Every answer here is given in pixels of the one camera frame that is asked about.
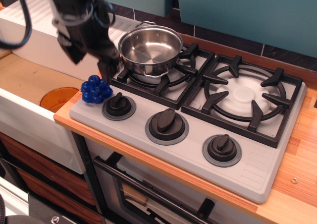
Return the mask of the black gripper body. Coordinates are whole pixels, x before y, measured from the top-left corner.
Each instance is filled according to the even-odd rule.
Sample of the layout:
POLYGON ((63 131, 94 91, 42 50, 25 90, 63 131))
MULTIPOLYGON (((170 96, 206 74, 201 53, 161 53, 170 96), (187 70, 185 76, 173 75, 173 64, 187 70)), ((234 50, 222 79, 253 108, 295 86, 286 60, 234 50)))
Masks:
POLYGON ((68 38, 79 50, 97 59, 99 56, 115 57, 119 54, 109 38, 108 25, 100 24, 94 18, 75 26, 59 23, 57 32, 68 38))

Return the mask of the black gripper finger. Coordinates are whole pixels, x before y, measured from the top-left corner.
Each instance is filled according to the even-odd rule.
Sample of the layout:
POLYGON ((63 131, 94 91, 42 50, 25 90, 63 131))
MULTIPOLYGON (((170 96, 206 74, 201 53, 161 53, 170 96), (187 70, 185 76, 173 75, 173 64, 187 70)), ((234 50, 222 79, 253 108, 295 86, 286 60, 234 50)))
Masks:
POLYGON ((58 34, 57 41, 59 42, 61 48, 69 59, 74 63, 78 64, 86 55, 85 52, 79 50, 68 38, 63 34, 58 34))
POLYGON ((99 56, 98 69, 105 83, 111 83, 112 78, 120 71, 121 56, 99 56))

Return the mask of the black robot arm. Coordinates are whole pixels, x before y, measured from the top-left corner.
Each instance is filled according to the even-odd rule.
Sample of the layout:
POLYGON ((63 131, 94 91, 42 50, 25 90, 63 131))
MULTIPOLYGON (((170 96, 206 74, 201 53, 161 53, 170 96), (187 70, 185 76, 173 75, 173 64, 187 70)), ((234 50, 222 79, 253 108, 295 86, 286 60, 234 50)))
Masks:
POLYGON ((78 64, 85 55, 98 59, 98 69, 105 83, 111 83, 119 71, 120 54, 109 38, 115 23, 113 6, 105 0, 50 0, 57 40, 78 64))

